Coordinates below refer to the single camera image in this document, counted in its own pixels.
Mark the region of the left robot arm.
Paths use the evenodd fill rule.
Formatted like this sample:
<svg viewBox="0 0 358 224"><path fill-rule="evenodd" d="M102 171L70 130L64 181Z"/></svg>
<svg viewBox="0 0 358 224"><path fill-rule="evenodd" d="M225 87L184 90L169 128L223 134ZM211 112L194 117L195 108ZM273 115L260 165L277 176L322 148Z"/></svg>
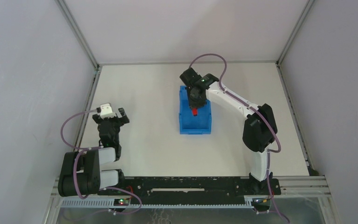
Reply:
<svg viewBox="0 0 358 224"><path fill-rule="evenodd" d="M124 182L121 169L102 170L101 165L118 161L122 147L119 132L129 123L124 108L118 109L118 117L109 105L101 105L93 110L93 120L97 124L99 142L97 147L78 147L76 152L64 155L58 180L58 192L62 197L97 194L99 190L120 186Z"/></svg>

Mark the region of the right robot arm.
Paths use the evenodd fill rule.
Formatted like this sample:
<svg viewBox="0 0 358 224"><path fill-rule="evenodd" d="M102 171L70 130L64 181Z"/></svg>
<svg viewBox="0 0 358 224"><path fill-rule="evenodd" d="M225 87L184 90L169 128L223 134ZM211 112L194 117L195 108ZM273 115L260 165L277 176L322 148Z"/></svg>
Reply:
<svg viewBox="0 0 358 224"><path fill-rule="evenodd" d="M253 104L227 88L212 74L199 75L192 67L179 78L179 131L181 134L205 134L212 130L211 103L216 103L240 117L243 123L242 141L253 156L249 186L255 194L266 194L271 189L270 149L278 145L277 126L272 107Z"/></svg>

